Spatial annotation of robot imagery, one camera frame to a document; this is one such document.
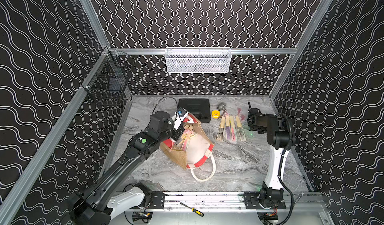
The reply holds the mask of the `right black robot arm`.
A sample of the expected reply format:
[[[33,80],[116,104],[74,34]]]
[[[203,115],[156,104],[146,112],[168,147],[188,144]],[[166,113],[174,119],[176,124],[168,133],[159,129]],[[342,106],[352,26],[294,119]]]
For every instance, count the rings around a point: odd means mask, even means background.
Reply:
[[[263,114],[250,103],[248,106],[249,131],[265,134],[270,145],[268,172],[257,199],[264,209],[285,209],[283,195],[289,189],[283,182],[284,169],[289,151],[296,141],[292,122],[285,114]]]

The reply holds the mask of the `bamboo fan floral white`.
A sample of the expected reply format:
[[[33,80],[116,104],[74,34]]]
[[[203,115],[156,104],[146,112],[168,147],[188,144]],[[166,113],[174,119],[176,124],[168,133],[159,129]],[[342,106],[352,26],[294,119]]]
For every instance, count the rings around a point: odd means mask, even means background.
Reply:
[[[226,118],[225,117],[221,117],[220,126],[219,126],[219,129],[218,129],[218,132],[217,132],[217,137],[216,137],[216,141],[217,142],[222,142],[224,140],[225,122],[226,122]]]

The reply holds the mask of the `bamboo fan grey floral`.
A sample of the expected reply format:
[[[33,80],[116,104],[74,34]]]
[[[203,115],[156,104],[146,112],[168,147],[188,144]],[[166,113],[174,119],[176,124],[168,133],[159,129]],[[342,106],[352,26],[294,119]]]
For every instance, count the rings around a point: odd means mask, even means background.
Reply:
[[[242,114],[241,108],[237,108],[237,115],[236,115],[235,119],[236,119],[238,131],[239,131],[239,138],[242,142],[245,142],[246,141],[246,135],[245,135],[244,127],[242,124],[243,120],[245,119],[245,115]]]

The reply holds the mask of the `aluminium frame corner post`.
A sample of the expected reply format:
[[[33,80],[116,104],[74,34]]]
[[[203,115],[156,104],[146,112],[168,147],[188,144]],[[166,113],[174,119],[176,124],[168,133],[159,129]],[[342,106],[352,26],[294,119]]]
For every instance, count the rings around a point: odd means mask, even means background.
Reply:
[[[308,45],[311,37],[313,36],[314,32],[316,31],[317,27],[319,26],[322,18],[324,17],[325,13],[328,11],[332,2],[333,0],[320,0],[314,14],[311,16],[311,19],[306,29],[303,31],[303,34],[295,47],[296,52],[293,55],[291,55],[290,58],[288,59],[285,67],[283,68],[279,78],[277,79],[274,87],[272,88],[269,94],[269,98],[272,102],[278,96],[278,93],[282,88],[285,80],[288,78],[297,60],[302,55],[304,49]]]

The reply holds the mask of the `bamboo fan purple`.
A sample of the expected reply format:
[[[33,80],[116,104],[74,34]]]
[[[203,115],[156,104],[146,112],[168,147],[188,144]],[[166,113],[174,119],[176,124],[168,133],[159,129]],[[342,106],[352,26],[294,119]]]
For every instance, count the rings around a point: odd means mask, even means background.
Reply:
[[[226,115],[226,139],[230,141],[232,139],[231,135],[231,124],[230,124],[230,116]]]

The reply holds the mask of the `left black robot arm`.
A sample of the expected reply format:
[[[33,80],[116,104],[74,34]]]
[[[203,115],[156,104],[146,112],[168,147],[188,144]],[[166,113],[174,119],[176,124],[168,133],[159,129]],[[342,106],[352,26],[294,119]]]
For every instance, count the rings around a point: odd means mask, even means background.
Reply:
[[[93,185],[68,197],[69,217],[76,225],[108,225],[111,220],[132,207],[139,206],[145,192],[132,187],[115,196],[117,187],[166,140],[177,141],[188,112],[180,108],[173,117],[157,111],[148,126],[134,135],[122,156]]]

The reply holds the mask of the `yellow black handled screwdriver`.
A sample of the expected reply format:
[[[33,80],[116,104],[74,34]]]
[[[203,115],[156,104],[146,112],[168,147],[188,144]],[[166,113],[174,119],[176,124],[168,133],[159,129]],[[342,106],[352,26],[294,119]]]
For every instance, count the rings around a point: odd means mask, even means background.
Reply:
[[[180,202],[180,204],[186,208],[188,208],[189,210],[191,210],[193,213],[199,215],[200,217],[204,217],[204,213],[202,213],[201,211],[195,209],[195,208],[192,208],[192,207],[189,207],[188,205],[186,205],[185,203],[182,203]]]

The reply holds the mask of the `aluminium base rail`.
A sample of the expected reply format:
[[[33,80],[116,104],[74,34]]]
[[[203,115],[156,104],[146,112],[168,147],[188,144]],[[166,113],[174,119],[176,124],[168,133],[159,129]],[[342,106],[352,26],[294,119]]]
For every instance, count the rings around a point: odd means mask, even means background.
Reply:
[[[290,195],[285,192],[275,205],[262,205],[258,192],[152,192],[132,211],[185,212],[188,207],[201,212],[288,212]]]

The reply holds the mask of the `yellow thread seal tape spool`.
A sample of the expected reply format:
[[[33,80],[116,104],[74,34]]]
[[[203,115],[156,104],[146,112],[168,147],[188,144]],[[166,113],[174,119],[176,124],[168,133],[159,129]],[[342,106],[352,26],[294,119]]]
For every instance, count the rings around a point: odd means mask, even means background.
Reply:
[[[221,116],[221,112],[218,110],[213,110],[212,111],[212,118],[218,119]]]

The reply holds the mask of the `folding fans bundle in bag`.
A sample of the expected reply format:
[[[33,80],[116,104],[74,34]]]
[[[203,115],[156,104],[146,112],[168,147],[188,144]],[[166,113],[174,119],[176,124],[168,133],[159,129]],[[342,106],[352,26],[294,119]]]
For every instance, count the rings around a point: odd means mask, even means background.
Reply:
[[[192,125],[186,125],[179,139],[173,144],[172,149],[186,151],[192,138],[196,136]]]

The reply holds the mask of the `bamboo fan pink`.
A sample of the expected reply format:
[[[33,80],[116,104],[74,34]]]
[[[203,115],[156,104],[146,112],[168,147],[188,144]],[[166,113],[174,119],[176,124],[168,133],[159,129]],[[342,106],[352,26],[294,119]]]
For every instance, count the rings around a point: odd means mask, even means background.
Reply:
[[[235,119],[233,116],[230,116],[230,129],[231,129],[231,139],[233,142],[237,141]]]

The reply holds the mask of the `red jute tote bag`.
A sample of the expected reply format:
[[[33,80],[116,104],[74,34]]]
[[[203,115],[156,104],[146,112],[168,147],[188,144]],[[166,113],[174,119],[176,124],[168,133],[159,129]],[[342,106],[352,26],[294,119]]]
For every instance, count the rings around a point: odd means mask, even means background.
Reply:
[[[192,125],[196,136],[191,139],[186,151],[172,149],[173,144],[177,140],[168,139],[161,143],[161,150],[174,163],[183,169],[189,169],[193,178],[198,182],[206,182],[210,180],[216,173],[216,161],[213,155],[214,143],[207,137],[201,122],[192,114],[184,119],[183,126]],[[198,178],[195,169],[201,167],[208,159],[212,161],[213,169],[206,178]]]

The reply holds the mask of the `black plastic tool case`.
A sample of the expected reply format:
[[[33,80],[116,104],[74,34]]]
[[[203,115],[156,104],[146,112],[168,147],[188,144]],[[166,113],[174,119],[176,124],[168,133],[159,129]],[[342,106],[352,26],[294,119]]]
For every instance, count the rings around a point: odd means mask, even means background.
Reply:
[[[179,99],[179,107],[186,109],[202,123],[211,122],[209,99]]]

